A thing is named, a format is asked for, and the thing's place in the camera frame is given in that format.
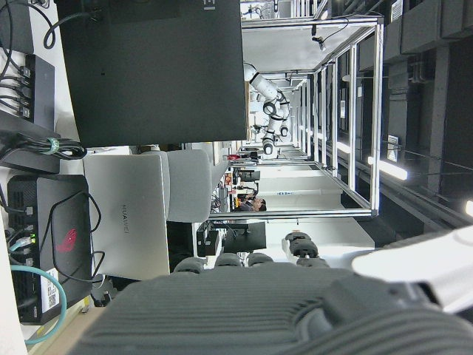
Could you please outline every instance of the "huawei logo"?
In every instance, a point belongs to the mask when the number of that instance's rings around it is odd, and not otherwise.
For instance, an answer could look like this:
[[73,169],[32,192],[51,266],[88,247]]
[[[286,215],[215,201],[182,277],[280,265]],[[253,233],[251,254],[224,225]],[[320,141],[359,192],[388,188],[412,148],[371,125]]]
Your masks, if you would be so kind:
[[67,253],[74,249],[75,240],[77,238],[77,231],[73,228],[67,232],[66,236],[62,240],[62,243],[56,246],[56,250],[60,253]]
[[126,208],[126,205],[121,206],[121,217],[123,221],[123,231],[128,234],[130,229],[128,224],[128,209]]

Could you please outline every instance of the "computer monitor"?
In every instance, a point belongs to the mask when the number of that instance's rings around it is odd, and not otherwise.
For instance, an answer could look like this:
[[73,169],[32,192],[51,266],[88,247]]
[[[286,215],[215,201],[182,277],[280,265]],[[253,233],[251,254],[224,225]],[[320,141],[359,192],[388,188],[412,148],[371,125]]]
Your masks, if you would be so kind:
[[240,170],[239,172],[241,175],[241,181],[245,182],[254,182],[254,181],[259,181],[261,178],[261,172],[260,171],[254,171],[254,170]]
[[246,229],[238,229],[233,225],[234,228],[227,230],[225,242],[222,244],[223,252],[239,253],[266,249],[265,222],[244,223],[244,226]]
[[61,0],[67,79],[81,143],[246,139],[239,1]]

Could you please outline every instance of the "laptop lid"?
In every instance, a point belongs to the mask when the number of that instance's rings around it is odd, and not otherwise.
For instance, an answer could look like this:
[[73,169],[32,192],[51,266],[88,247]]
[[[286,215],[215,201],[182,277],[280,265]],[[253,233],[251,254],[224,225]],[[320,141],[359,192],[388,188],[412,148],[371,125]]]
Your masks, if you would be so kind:
[[[169,274],[161,157],[90,155],[84,169],[102,214],[92,233],[94,249],[106,253],[99,272],[135,280]],[[94,226],[93,207],[90,214]]]

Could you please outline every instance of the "desk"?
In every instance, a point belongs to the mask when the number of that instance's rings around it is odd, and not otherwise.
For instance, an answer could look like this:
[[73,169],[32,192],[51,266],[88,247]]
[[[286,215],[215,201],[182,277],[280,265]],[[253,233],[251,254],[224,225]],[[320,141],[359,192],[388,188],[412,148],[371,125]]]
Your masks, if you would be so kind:
[[[50,2],[49,9],[42,9],[47,14],[52,23],[58,20],[56,6]],[[31,25],[33,31],[33,43],[35,54],[49,62],[55,67],[55,127],[56,132],[63,137],[78,140],[78,133],[75,127],[72,104],[67,85],[66,68],[61,46],[61,34],[56,30],[56,44],[51,50],[43,47],[43,37],[48,26],[44,19],[36,11],[30,9]],[[19,64],[24,64],[24,56],[21,53],[13,53],[13,59]],[[0,58],[0,67],[3,68],[5,58]],[[61,174],[83,174],[81,161],[61,161]],[[23,172],[0,167],[0,183],[5,191],[7,181],[13,176],[24,174]],[[0,225],[0,238],[4,240],[4,226],[7,226],[7,214],[1,211],[2,221]],[[15,295],[10,274],[10,263],[8,262],[5,243],[0,243],[0,280],[2,280],[2,292],[0,292],[0,354],[23,355],[27,353],[24,345],[16,313]]]

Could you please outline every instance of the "robotic arm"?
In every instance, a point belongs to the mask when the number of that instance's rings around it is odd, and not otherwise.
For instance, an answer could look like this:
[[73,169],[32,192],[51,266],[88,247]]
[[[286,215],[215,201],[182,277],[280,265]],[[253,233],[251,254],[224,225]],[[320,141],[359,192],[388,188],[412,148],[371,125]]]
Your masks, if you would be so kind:
[[261,95],[258,101],[264,98],[263,112],[270,117],[263,138],[263,150],[265,154],[270,155],[273,153],[276,136],[287,136],[288,128],[285,122],[289,117],[289,101],[282,91],[273,82],[264,78],[253,65],[244,63],[243,68],[245,81],[249,81],[250,85]]

